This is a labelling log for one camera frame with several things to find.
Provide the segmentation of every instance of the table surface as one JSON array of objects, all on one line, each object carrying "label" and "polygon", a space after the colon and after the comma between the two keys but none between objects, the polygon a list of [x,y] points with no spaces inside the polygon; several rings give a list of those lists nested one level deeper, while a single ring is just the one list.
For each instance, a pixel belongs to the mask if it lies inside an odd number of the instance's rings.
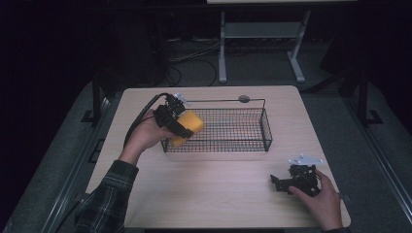
[{"label": "table surface", "polygon": [[[140,157],[125,226],[140,228],[288,228],[317,222],[293,195],[277,192],[269,175],[290,177],[288,159],[307,154],[323,159],[318,169],[330,177],[327,160],[294,86],[139,88],[124,92],[86,192],[101,182],[119,157],[124,136],[140,111],[161,92],[181,92],[188,100],[265,99],[273,137],[268,152],[163,152],[161,144]],[[218,108],[216,103],[209,108]],[[341,204],[345,226],[350,224]]]}]

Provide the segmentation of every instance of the black wire basket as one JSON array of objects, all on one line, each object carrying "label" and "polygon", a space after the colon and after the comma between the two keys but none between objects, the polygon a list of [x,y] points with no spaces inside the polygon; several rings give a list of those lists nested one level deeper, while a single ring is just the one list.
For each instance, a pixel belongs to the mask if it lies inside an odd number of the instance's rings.
[{"label": "black wire basket", "polygon": [[[164,152],[269,151],[272,144],[272,134],[264,109],[265,100],[248,100],[249,103],[253,101],[261,101],[262,107],[188,109],[194,111],[202,119],[205,125],[204,129],[176,148],[170,140],[162,140]],[[228,107],[239,106],[238,100],[190,102],[195,102],[194,105],[201,102],[208,103],[209,106],[226,102]]]}]

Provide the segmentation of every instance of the hand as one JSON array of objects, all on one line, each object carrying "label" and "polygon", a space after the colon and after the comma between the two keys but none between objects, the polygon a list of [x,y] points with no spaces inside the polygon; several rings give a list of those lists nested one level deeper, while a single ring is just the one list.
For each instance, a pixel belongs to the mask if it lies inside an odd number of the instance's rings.
[{"label": "hand", "polygon": [[176,136],[172,132],[157,126],[154,111],[148,110],[140,124],[131,133],[119,160],[136,165],[140,154],[145,151],[145,149],[153,147],[161,139],[173,137]]},{"label": "hand", "polygon": [[322,189],[317,196],[310,197],[294,186],[290,186],[289,191],[306,205],[313,218],[321,225],[324,231],[342,228],[339,195],[335,191],[329,177],[318,170],[315,173],[321,179]]}]

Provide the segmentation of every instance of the yellow object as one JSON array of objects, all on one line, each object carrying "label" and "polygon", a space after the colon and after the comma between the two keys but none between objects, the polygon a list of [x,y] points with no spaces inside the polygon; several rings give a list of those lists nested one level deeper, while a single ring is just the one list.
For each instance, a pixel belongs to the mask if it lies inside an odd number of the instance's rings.
[{"label": "yellow object", "polygon": [[[182,116],[178,118],[178,122],[181,123],[185,128],[193,131],[193,133],[200,132],[204,127],[203,121],[194,113],[194,111],[187,110]],[[177,137],[170,140],[173,146],[176,148],[183,144],[187,139],[182,137]]]}]

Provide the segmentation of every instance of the plaid sleeve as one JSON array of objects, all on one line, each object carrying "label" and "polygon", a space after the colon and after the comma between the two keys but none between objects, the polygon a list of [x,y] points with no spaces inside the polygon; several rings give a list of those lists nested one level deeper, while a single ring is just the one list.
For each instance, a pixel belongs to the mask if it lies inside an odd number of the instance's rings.
[{"label": "plaid sleeve", "polygon": [[139,169],[116,160],[79,208],[76,232],[123,232],[130,191]]}]

